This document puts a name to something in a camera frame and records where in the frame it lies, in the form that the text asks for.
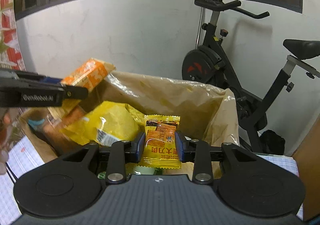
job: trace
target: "ridged gray surface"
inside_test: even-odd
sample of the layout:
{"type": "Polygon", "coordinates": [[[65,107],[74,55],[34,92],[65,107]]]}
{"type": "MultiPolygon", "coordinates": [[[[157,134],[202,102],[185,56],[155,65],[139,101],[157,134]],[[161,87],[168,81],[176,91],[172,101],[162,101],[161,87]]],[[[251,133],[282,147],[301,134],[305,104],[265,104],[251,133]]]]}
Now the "ridged gray surface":
{"type": "Polygon", "coordinates": [[[127,224],[127,225],[257,225],[303,224],[294,215],[257,219],[226,207],[209,186],[196,185],[186,175],[133,175],[121,185],[106,188],[100,199],[74,216],[43,220],[22,216],[14,225],[127,224]]]}

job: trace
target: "yellow snack package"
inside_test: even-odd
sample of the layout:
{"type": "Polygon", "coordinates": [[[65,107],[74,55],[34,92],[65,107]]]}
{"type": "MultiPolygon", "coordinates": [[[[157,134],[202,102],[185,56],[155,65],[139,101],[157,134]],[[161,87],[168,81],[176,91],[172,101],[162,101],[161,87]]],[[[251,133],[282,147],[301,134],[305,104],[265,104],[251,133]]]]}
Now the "yellow snack package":
{"type": "Polygon", "coordinates": [[[102,146],[111,146],[119,140],[134,140],[144,129],[143,118],[144,114],[129,104],[104,101],[60,132],[80,145],[94,140],[102,146]]]}
{"type": "MultiPolygon", "coordinates": [[[[92,92],[93,88],[115,69],[116,67],[111,63],[90,58],[81,67],[65,77],[61,83],[85,87],[89,92],[92,92]]],[[[48,109],[54,119],[61,119],[69,114],[79,102],[80,100],[76,99],[66,99],[62,102],[61,107],[49,107],[48,109]]]]}
{"type": "Polygon", "coordinates": [[[145,115],[146,140],[142,160],[138,165],[158,168],[181,168],[174,133],[178,116],[145,115]]]}

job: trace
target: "exercise bike seat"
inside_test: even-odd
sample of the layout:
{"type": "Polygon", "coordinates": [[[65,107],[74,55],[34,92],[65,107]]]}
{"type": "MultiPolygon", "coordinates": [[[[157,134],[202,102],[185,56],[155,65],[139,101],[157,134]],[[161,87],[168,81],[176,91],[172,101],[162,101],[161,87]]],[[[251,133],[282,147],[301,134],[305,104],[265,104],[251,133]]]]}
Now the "exercise bike seat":
{"type": "Polygon", "coordinates": [[[286,39],[283,45],[299,60],[306,60],[320,55],[320,41],[286,39]]]}

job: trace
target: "black circular joint cover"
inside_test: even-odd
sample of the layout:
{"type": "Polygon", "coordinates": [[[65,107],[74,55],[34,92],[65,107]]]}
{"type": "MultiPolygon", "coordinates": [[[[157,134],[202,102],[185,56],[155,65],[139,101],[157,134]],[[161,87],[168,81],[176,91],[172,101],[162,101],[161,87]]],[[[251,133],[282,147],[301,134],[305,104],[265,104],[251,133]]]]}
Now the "black circular joint cover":
{"type": "Polygon", "coordinates": [[[238,212],[261,218],[296,214],[304,199],[300,179],[285,170],[236,170],[218,184],[223,201],[238,212]]]}
{"type": "Polygon", "coordinates": [[[101,183],[95,174],[79,163],[51,163],[24,174],[15,183],[13,194],[23,212],[63,217],[84,210],[96,200],[101,183]]]}
{"type": "Polygon", "coordinates": [[[182,79],[202,82],[212,74],[212,60],[202,51],[191,50],[185,56],[182,64],[182,79]]]}

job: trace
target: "barcode label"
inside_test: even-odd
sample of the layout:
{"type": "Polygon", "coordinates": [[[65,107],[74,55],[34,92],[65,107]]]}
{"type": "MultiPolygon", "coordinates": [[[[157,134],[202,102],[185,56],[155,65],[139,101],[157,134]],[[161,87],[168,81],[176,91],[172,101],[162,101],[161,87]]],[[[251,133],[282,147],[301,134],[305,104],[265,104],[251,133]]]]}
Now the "barcode label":
{"type": "Polygon", "coordinates": [[[120,141],[121,139],[118,139],[117,137],[105,133],[104,131],[102,131],[101,129],[97,130],[97,141],[100,145],[103,146],[107,146],[107,147],[111,147],[111,145],[114,142],[120,141]]]}

